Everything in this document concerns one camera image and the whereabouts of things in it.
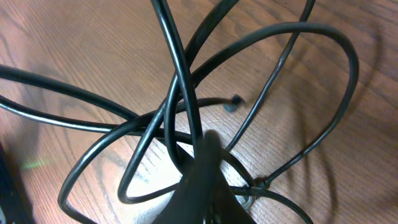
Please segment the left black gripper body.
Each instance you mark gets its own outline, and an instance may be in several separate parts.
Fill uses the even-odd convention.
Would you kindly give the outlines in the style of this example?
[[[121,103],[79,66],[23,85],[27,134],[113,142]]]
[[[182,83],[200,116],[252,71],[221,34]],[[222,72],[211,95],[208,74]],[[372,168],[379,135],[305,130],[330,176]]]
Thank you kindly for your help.
[[[31,215],[22,203],[1,146],[1,224],[23,223],[31,223]]]

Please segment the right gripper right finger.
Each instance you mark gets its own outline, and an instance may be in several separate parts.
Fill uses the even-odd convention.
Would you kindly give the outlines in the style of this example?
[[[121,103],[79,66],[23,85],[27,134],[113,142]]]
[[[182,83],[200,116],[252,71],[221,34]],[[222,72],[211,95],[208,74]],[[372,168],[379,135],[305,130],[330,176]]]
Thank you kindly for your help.
[[[240,206],[220,170],[216,172],[215,189],[211,203],[211,222],[220,224],[256,223]]]

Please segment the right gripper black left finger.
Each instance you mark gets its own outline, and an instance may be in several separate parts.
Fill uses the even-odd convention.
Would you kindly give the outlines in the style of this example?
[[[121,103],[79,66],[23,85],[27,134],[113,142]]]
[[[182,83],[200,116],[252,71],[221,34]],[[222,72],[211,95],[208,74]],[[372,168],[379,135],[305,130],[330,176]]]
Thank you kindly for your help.
[[[198,153],[188,172],[183,175],[172,198],[154,220],[157,224],[203,223],[215,190],[221,163],[218,133],[209,130],[197,142]]]

